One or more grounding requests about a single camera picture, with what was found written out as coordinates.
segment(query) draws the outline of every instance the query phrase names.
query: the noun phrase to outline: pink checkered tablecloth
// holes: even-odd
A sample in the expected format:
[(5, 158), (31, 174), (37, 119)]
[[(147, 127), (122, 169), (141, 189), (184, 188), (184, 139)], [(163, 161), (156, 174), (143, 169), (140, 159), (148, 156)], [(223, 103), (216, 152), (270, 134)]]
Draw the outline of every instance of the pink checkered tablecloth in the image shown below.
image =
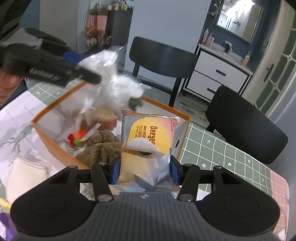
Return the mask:
[(281, 216), (274, 230), (275, 233), (285, 230), (287, 232), (289, 220), (289, 187), (287, 181), (274, 171), (270, 171), (272, 197), (281, 209)]

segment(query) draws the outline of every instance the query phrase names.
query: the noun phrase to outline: chair leg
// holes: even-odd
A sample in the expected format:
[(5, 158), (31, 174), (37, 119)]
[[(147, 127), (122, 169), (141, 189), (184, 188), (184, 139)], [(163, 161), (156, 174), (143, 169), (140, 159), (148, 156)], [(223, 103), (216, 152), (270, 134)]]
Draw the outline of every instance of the chair leg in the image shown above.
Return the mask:
[(206, 129), (206, 131), (209, 131), (209, 132), (214, 132), (215, 131), (215, 127), (210, 123)]
[(137, 77), (138, 76), (139, 68), (140, 68), (140, 65), (135, 64), (135, 67), (133, 68), (133, 74), (132, 74), (132, 76), (134, 76), (134, 77)]
[(175, 100), (177, 98), (177, 94), (178, 94), (178, 90), (179, 90), (179, 87), (180, 87), (180, 84), (181, 84), (181, 80), (182, 78), (177, 78), (176, 81), (175, 81), (175, 84), (174, 84), (174, 87), (173, 87), (173, 91), (170, 95), (170, 102), (168, 104), (168, 106), (174, 108), (174, 104), (175, 104)]

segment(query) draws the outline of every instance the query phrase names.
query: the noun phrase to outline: human hand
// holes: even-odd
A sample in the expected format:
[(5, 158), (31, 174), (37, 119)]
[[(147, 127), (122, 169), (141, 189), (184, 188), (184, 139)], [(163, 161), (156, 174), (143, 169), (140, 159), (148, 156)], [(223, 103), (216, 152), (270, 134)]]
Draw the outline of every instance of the human hand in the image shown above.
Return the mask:
[(0, 69), (0, 105), (5, 103), (23, 79), (23, 77), (8, 74)]

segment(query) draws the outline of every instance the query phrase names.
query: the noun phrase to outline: orange box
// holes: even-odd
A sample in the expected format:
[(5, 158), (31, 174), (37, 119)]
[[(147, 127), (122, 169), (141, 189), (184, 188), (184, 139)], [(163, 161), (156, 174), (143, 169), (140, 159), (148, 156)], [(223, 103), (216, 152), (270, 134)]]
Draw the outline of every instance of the orange box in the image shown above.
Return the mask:
[[(65, 166), (76, 165), (79, 169), (88, 169), (88, 167), (78, 161), (73, 153), (67, 151), (66, 137), (74, 131), (72, 111), (82, 108), (83, 99), (88, 96), (89, 88), (91, 88), (90, 84), (80, 83), (47, 106), (32, 120), (36, 132), (48, 151)], [(189, 127), (190, 116), (145, 96), (142, 97), (142, 100), (143, 106), (137, 109), (139, 113), (180, 117), (181, 123), (175, 128), (174, 148), (172, 150), (172, 155), (179, 159)], [(93, 106), (96, 108), (98, 104), (99, 97)]]

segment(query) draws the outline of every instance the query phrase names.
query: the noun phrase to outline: mirror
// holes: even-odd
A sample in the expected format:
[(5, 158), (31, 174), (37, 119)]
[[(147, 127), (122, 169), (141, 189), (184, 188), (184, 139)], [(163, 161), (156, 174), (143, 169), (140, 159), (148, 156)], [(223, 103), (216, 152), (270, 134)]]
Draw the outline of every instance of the mirror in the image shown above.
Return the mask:
[(251, 0), (225, 0), (216, 24), (252, 43), (262, 12)]

